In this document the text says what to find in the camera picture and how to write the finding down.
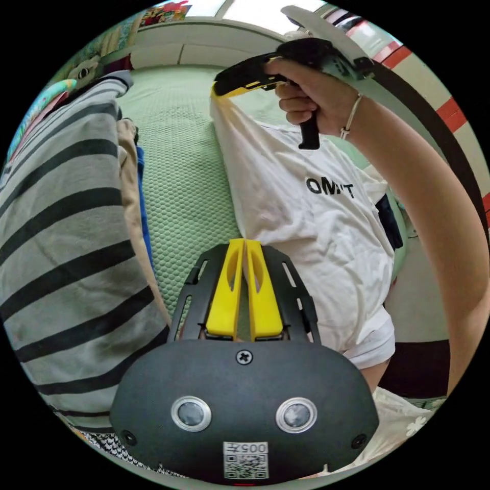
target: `black and white patterned fabric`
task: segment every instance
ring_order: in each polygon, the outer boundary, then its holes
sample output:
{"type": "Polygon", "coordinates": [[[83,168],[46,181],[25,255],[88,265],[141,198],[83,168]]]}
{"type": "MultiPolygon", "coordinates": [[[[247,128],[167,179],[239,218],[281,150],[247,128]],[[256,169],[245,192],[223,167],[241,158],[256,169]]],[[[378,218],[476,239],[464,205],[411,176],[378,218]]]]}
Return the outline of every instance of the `black and white patterned fabric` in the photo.
{"type": "MultiPolygon", "coordinates": [[[[109,453],[112,456],[122,459],[123,461],[126,461],[128,463],[134,464],[135,466],[138,466],[140,468],[144,468],[145,470],[154,471],[130,456],[115,434],[90,434],[88,432],[81,432],[81,434],[91,444],[99,449],[102,449],[106,453],[109,453]]],[[[174,473],[173,471],[165,470],[162,467],[157,469],[156,473],[170,476],[178,476],[180,478],[187,478],[186,476],[179,475],[178,473],[174,473]]]]}
{"type": "Polygon", "coordinates": [[[114,431],[121,377],[168,336],[124,218],[116,99],[128,79],[51,113],[0,179],[0,317],[45,402],[91,433],[114,431]]]}

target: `bracelet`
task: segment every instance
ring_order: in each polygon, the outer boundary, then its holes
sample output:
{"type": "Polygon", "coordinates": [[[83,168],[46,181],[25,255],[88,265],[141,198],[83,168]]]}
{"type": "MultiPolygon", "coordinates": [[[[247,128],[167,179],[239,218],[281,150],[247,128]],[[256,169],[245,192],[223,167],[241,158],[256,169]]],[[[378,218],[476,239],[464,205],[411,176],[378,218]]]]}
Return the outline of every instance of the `bracelet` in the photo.
{"type": "Polygon", "coordinates": [[[351,115],[349,116],[349,119],[347,120],[347,124],[340,130],[341,139],[346,139],[348,134],[351,132],[352,119],[354,119],[354,116],[355,116],[356,111],[357,111],[357,106],[359,105],[359,102],[361,102],[361,99],[362,99],[362,94],[358,93],[356,102],[354,102],[354,106],[352,107],[351,115]]]}

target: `bed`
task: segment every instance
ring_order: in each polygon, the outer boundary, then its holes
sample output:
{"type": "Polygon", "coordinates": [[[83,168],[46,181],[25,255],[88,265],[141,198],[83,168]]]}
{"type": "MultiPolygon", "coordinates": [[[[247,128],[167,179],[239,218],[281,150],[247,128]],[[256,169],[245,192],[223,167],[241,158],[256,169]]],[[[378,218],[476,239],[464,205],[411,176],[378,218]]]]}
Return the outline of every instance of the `bed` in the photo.
{"type": "MultiPolygon", "coordinates": [[[[221,152],[209,116],[209,94],[222,68],[154,67],[132,72],[134,86],[118,100],[139,126],[145,151],[143,190],[155,274],[170,315],[200,253],[239,237],[221,152]]],[[[287,124],[273,94],[256,90],[234,102],[264,123],[287,124]]],[[[349,143],[333,138],[359,168],[369,165],[349,143]]],[[[407,231],[388,192],[403,242],[407,231]]],[[[396,250],[393,278],[406,255],[396,250]]],[[[247,291],[242,289],[238,336],[250,338],[247,291]]]]}

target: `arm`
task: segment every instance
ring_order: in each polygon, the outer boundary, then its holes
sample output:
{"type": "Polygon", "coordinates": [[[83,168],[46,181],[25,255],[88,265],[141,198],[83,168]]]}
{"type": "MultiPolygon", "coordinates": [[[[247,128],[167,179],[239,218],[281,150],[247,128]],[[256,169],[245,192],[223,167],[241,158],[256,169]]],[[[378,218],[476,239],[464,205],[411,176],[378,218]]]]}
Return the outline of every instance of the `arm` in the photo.
{"type": "Polygon", "coordinates": [[[401,198],[434,268],[448,325],[450,393],[476,351],[490,312],[490,262],[478,213],[429,143],[376,102],[361,101],[348,140],[401,198]],[[449,226],[443,216],[451,217],[449,226]]]}
{"type": "MultiPolygon", "coordinates": [[[[299,85],[276,89],[279,106],[290,123],[300,124],[317,110],[320,132],[339,135],[357,98],[354,88],[282,59],[270,62],[265,72],[280,73],[299,85]]],[[[449,166],[391,111],[363,98],[350,129],[348,141],[402,199],[435,271],[449,333],[450,393],[475,354],[490,314],[490,259],[485,230],[449,166]],[[450,225],[443,216],[451,218],[450,225]]]]}

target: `yellow plastic part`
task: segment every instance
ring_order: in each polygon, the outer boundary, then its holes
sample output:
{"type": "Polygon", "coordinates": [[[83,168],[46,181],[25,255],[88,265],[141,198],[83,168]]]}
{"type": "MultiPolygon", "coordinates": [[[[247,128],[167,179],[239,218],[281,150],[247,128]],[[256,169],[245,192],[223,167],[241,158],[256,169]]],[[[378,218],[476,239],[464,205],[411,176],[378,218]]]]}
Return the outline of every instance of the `yellow plastic part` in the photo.
{"type": "Polygon", "coordinates": [[[243,238],[230,240],[228,245],[206,322],[206,329],[211,335],[236,339],[244,245],[243,238]]]}
{"type": "Polygon", "coordinates": [[[282,332],[282,320],[262,246],[259,241],[246,240],[246,251],[251,339],[275,337],[282,332]]]}

